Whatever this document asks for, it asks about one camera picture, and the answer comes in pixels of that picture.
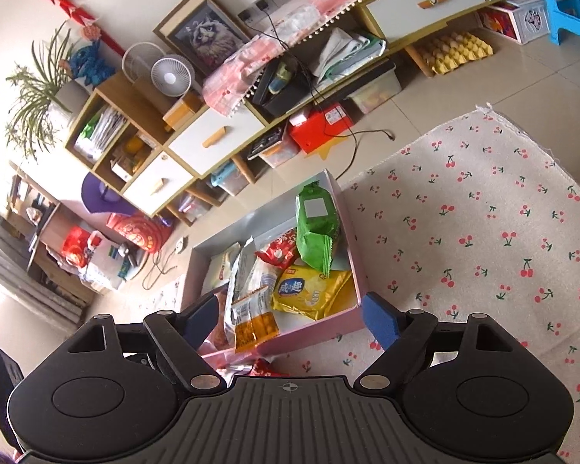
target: cherry print rug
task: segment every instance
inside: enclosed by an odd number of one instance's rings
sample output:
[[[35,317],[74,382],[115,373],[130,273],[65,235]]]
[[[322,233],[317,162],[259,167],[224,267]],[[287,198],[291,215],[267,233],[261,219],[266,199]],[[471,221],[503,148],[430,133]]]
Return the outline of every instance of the cherry print rug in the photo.
[[[569,389],[575,418],[560,456],[580,463],[580,186],[488,108],[433,129],[344,195],[370,289],[441,321],[492,316]],[[361,330],[275,366],[352,383],[380,354]]]

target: green snack bag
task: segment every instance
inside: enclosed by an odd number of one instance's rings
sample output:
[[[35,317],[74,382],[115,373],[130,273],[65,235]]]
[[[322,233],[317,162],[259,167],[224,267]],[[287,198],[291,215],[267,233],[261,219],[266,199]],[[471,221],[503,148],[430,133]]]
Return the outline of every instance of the green snack bag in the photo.
[[[329,277],[333,243],[339,232],[339,217],[331,194],[317,181],[299,192],[296,198],[296,223],[296,247],[301,259]]]

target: clear storage container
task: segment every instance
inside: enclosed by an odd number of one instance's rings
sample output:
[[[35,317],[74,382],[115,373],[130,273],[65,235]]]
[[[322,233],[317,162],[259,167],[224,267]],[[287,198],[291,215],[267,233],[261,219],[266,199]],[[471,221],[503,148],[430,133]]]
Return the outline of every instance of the clear storage container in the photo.
[[[211,184],[214,187],[221,187],[232,196],[236,196],[249,185],[249,181],[232,161],[228,161],[211,173]]]
[[[189,192],[186,192],[178,210],[186,215],[187,220],[195,221],[205,215],[210,208],[211,205],[208,202],[204,202]]]
[[[395,67],[393,67],[348,97],[354,101],[361,113],[368,114],[401,90],[402,87],[397,80],[397,75],[395,75]]]
[[[294,142],[286,130],[279,143],[259,153],[258,157],[275,169],[297,155],[299,151],[299,145]]]

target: purple hat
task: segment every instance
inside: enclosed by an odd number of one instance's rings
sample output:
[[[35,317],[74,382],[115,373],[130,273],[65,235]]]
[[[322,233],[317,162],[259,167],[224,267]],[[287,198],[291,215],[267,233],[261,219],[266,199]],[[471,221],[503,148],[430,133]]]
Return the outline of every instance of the purple hat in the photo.
[[[89,213],[118,213],[131,216],[137,209],[89,172],[82,182],[82,202]]]

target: white fan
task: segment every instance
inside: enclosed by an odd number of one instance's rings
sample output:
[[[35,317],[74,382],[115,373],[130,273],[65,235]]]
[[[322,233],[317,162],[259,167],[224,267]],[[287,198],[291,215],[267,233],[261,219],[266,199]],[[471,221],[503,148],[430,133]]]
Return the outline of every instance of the white fan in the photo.
[[[152,42],[140,42],[131,46],[122,56],[122,71],[134,83],[140,78],[150,79],[153,65],[165,56],[161,47]]]
[[[184,57],[169,54],[159,59],[150,73],[153,85],[170,97],[181,97],[195,79],[193,66]]]

